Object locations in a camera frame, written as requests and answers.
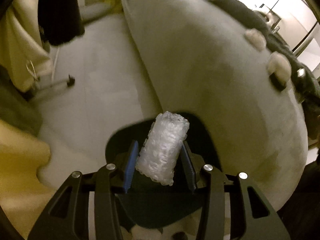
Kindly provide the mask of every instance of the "silver bolt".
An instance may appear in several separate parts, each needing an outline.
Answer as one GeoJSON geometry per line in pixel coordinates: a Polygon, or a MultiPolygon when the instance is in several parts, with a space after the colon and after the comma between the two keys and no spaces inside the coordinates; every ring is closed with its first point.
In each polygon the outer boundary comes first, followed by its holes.
{"type": "Polygon", "coordinates": [[[81,172],[79,172],[79,171],[74,171],[74,172],[71,174],[71,176],[74,177],[75,179],[79,178],[80,175],[81,175],[81,172]]]}
{"type": "Polygon", "coordinates": [[[213,170],[213,167],[212,167],[212,165],[210,165],[210,164],[206,164],[205,166],[203,166],[203,168],[204,168],[206,171],[212,171],[212,170],[213,170]]]}
{"type": "Polygon", "coordinates": [[[116,165],[115,164],[113,164],[113,163],[109,163],[109,164],[107,164],[107,169],[108,170],[114,170],[116,168],[116,165]]]}
{"type": "Polygon", "coordinates": [[[245,172],[240,172],[240,173],[239,173],[239,177],[240,177],[241,179],[246,179],[246,178],[248,177],[248,174],[246,174],[245,172]]]}
{"type": "Polygon", "coordinates": [[[304,77],[306,75],[306,70],[304,68],[300,68],[297,71],[298,77],[304,77]]]}

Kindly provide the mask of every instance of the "white floor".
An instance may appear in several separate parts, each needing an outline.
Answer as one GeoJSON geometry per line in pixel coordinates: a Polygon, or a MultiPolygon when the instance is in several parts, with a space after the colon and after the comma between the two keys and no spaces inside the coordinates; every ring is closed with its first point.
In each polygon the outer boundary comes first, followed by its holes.
{"type": "Polygon", "coordinates": [[[54,188],[75,170],[97,171],[115,131],[162,111],[122,14],[94,22],[60,48],[55,80],[68,74],[74,87],[55,87],[33,100],[44,119],[39,138],[52,154],[39,178],[54,188]]]}

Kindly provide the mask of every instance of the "plastic packaging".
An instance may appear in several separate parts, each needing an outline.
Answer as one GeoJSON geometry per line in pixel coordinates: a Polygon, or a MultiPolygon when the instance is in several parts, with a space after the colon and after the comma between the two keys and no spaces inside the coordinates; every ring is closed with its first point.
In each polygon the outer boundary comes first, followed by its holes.
{"type": "Polygon", "coordinates": [[[159,114],[140,151],[136,169],[162,185],[173,185],[174,167],[187,137],[189,122],[179,114],[159,114]]]}

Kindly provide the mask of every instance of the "bubble wrapped cylindrical object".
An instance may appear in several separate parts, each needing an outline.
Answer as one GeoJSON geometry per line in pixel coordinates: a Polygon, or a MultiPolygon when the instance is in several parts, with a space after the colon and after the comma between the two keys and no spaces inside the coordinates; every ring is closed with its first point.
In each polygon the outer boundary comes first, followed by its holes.
{"type": "Polygon", "coordinates": [[[140,151],[136,169],[155,182],[173,185],[174,167],[187,136],[189,122],[179,114],[159,114],[140,151]]]}

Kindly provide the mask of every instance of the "blue gripper pad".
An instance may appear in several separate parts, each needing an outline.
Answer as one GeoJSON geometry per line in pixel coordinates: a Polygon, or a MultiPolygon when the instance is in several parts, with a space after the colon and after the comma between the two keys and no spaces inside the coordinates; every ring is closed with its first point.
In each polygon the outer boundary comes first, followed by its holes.
{"type": "Polygon", "coordinates": [[[127,166],[124,170],[123,189],[127,193],[131,187],[134,169],[136,167],[137,157],[139,154],[139,145],[137,141],[133,141],[128,151],[129,157],[127,166]]]}
{"type": "Polygon", "coordinates": [[[195,172],[195,169],[193,168],[189,154],[191,154],[191,151],[189,149],[187,142],[184,141],[180,151],[180,158],[182,161],[183,171],[186,176],[188,188],[191,190],[192,193],[194,193],[195,190],[197,189],[196,172],[195,172]]]}

